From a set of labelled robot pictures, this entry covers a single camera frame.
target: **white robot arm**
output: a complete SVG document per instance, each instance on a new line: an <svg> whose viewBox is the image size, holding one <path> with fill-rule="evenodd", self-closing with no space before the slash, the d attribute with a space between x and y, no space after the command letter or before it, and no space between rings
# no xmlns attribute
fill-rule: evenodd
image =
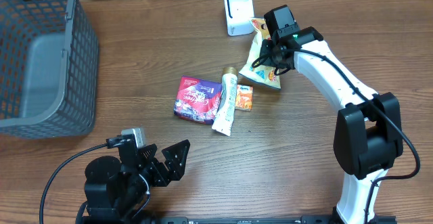
<svg viewBox="0 0 433 224"><path fill-rule="evenodd" d="M299 29L287 5L266 13L265 21L272 41L265 43L268 51L253 62L253 67L274 66L275 75L297 70L338 113L334 153L345 174L336 222L369 222L375 217L373 206L380 180L403 153L398 100L391 93L379 95L364 85L338 61L313 27ZM376 125L366 129L366 120Z"/></svg>
<svg viewBox="0 0 433 224"><path fill-rule="evenodd" d="M320 55L326 55L334 62L345 75L354 83L359 91L368 99L373 99L377 92L364 85L357 79L338 59L333 55L325 41L312 41L302 46L302 49L313 51ZM337 112L346 107L347 104L358 105L364 102L348 86L340 74L327 62L307 54L294 53L295 69L307 77L325 96L332 108ZM365 218L365 203L367 202L371 182L378 177L386 175L388 170L380 169L367 175L366 178L358 180L354 175L344 174L343 191L337 204L337 212L345 224L363 223ZM379 188L375 188L369 208L368 221L374 218L373 206Z"/></svg>

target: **toothpaste tube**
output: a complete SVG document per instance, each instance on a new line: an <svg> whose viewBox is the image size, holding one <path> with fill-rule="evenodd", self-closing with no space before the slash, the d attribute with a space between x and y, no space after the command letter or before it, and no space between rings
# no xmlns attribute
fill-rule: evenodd
<svg viewBox="0 0 433 224"><path fill-rule="evenodd" d="M215 116L212 129L230 136L231 126L235 116L235 103L237 92L237 70L236 68L227 67L223 70L223 94L218 112Z"/></svg>

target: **wooden table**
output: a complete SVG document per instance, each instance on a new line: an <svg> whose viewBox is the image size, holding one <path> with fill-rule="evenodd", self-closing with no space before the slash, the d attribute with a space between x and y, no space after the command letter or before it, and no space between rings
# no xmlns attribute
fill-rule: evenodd
<svg viewBox="0 0 433 224"><path fill-rule="evenodd" d="M335 55L365 84L395 94L403 128L422 168L411 180L384 182L379 215L400 223L433 222L433 0L254 0L257 16L288 4L301 27L314 26ZM159 150L189 139L185 176L152 189L149 209L166 215L294 217L329 214L342 190L333 150L336 113L296 71L281 91L254 86L251 112L237 111L232 136L173 116L182 75L220 81L241 68L252 35L228 37L223 0L86 2L99 37L97 119L84 137L29 141L0 137L0 222L36 223L45 184L69 156L122 129L144 127ZM98 150L66 166L45 205L45 223L73 223L85 201L84 169ZM390 174L414 167L405 153Z"/></svg>

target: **gray plastic basket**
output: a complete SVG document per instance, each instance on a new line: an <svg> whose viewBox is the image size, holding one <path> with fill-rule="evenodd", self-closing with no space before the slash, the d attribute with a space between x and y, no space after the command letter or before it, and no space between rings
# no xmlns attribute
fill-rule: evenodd
<svg viewBox="0 0 433 224"><path fill-rule="evenodd" d="M0 0L0 133L90 133L98 57L78 0Z"/></svg>

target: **orange juice box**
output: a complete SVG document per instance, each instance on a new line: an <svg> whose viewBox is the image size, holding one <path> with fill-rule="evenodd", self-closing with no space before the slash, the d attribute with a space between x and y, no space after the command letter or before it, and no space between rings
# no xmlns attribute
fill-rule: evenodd
<svg viewBox="0 0 433 224"><path fill-rule="evenodd" d="M237 85L235 109L251 111L252 109L252 87Z"/></svg>

